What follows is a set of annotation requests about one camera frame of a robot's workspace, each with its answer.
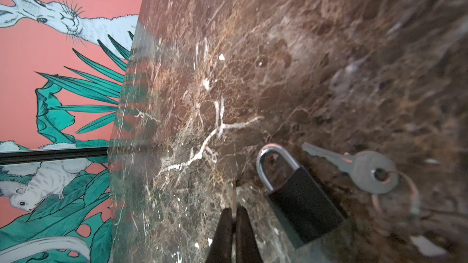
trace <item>marble surface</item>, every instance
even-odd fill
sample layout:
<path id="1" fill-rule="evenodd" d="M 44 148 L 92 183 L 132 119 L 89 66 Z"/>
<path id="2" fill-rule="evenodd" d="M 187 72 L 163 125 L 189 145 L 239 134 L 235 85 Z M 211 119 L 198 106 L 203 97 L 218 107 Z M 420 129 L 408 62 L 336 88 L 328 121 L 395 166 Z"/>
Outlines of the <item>marble surface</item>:
<path id="1" fill-rule="evenodd" d="M 204 262 L 221 210 L 249 211 L 265 262 L 467 258 L 468 0 L 143 0 L 112 139 L 115 262 Z M 294 250 L 255 156 L 284 145 L 350 218 Z M 409 190 L 368 193 L 309 142 L 376 150 Z M 278 185 L 288 171 L 268 167 Z M 425 235 L 447 254 L 411 243 Z"/>

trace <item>silver key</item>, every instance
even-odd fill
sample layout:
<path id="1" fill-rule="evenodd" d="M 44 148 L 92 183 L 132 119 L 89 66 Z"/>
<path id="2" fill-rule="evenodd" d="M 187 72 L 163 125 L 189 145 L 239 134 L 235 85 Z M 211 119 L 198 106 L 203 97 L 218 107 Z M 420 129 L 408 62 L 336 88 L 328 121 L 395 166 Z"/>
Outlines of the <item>silver key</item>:
<path id="1" fill-rule="evenodd" d="M 302 150 L 312 156 L 324 157 L 342 172 L 349 174 L 354 184 L 372 194 L 387 193 L 398 184 L 398 174 L 393 161 L 375 151 L 361 151 L 356 155 L 336 152 L 304 143 Z"/>

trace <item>padlock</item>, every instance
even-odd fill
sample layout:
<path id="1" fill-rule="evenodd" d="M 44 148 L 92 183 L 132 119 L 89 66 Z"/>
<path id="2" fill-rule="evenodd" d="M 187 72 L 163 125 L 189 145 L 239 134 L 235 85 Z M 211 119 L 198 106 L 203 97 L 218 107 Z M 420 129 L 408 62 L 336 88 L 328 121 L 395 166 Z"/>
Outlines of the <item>padlock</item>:
<path id="1" fill-rule="evenodd" d="M 263 170 L 263 160 L 269 152 L 281 155 L 294 170 L 276 190 Z M 295 248 L 330 232 L 346 220 L 344 210 L 333 203 L 284 147 L 274 143 L 265 145 L 257 156 L 256 164 L 258 175 L 270 193 L 268 203 Z"/>

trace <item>key head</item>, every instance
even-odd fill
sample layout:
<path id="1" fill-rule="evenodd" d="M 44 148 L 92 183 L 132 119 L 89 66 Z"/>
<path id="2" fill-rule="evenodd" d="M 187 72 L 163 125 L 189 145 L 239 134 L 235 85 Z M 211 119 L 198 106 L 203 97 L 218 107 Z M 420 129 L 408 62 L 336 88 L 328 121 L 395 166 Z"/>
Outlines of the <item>key head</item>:
<path id="1" fill-rule="evenodd" d="M 359 188 L 372 194 L 387 193 L 398 184 L 395 163 L 375 151 L 361 151 L 354 156 L 350 177 Z"/>

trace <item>white rabbit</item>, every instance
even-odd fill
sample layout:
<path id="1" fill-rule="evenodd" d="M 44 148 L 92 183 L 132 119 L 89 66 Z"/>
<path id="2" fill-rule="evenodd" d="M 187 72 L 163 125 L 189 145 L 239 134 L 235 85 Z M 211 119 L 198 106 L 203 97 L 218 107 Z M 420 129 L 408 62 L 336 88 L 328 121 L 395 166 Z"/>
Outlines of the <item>white rabbit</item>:
<path id="1" fill-rule="evenodd" d="M 98 45 L 101 40 L 116 56 L 122 57 L 110 42 L 108 35 L 130 50 L 132 39 L 128 32 L 135 33 L 138 15 L 118 18 L 87 19 L 79 17 L 79 9 L 66 2 L 44 3 L 40 0 L 12 0 L 14 6 L 0 4 L 0 28 L 14 26 L 20 19 L 33 19 L 55 30 Z"/>
<path id="2" fill-rule="evenodd" d="M 76 147 L 75 144 L 69 143 L 55 143 L 41 147 L 41 149 L 70 149 Z M 36 167 L 36 164 L 29 164 L 28 170 L 32 170 Z M 59 198 L 63 198 L 63 189 L 82 171 L 91 165 L 91 162 L 85 158 L 60 160 L 60 161 L 43 161 L 36 167 L 37 171 L 31 181 L 27 184 L 21 184 L 16 182 L 9 182 L 8 185 L 0 184 L 3 186 L 2 191 L 5 196 L 10 197 L 10 204 L 15 208 L 22 209 L 25 211 L 31 211 L 45 198 L 58 195 Z M 19 165 L 4 166 L 2 170 L 6 170 L 9 174 L 18 173 L 15 171 L 15 167 Z M 26 166 L 22 165 L 20 169 L 21 173 L 26 173 Z"/>

